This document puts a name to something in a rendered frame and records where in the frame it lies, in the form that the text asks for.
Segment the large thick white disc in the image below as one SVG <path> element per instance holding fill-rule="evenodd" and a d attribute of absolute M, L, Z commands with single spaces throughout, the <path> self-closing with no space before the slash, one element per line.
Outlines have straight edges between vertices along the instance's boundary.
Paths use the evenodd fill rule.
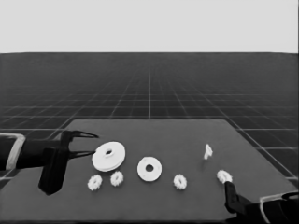
<path fill-rule="evenodd" d="M 100 172 L 109 172 L 123 163 L 125 155 L 122 143 L 106 142 L 95 150 L 92 156 L 93 167 Z"/>

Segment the small white toothed gear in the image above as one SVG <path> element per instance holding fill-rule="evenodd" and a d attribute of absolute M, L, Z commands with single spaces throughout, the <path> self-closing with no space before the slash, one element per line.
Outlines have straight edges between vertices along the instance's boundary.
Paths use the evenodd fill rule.
<path fill-rule="evenodd" d="M 173 179 L 173 183 L 174 186 L 176 187 L 176 189 L 179 190 L 185 190 L 187 188 L 187 179 L 184 175 L 178 174 L 175 175 L 174 179 Z"/>
<path fill-rule="evenodd" d="M 224 184 L 225 182 L 232 182 L 233 181 L 233 177 L 226 171 L 224 170 L 219 170 L 217 172 L 217 178 L 219 179 L 219 181 Z"/>
<path fill-rule="evenodd" d="M 110 177 L 110 183 L 113 187 L 118 187 L 122 184 L 124 180 L 123 173 L 121 171 L 116 171 Z"/>
<path fill-rule="evenodd" d="M 88 188 L 91 191 L 98 190 L 102 185 L 102 177 L 100 175 L 93 175 L 88 181 Z"/>

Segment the small white T-shaped piece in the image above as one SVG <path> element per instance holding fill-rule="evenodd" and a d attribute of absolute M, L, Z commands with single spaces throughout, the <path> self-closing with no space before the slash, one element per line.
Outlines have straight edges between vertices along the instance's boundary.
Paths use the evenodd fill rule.
<path fill-rule="evenodd" d="M 209 144 L 206 144 L 204 159 L 207 160 L 213 155 L 213 150 Z"/>

